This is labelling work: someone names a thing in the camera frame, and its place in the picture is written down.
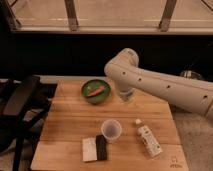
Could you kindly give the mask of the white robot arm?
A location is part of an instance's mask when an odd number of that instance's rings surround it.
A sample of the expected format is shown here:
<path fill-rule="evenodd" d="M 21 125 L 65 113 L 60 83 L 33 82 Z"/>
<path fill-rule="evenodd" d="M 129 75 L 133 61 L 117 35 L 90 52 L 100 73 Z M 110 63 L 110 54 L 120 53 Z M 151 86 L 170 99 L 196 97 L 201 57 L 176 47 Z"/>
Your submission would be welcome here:
<path fill-rule="evenodd" d="M 138 89 L 213 121 L 212 82 L 141 69 L 137 53 L 130 48 L 108 61 L 104 72 L 123 101 L 128 101 Z"/>

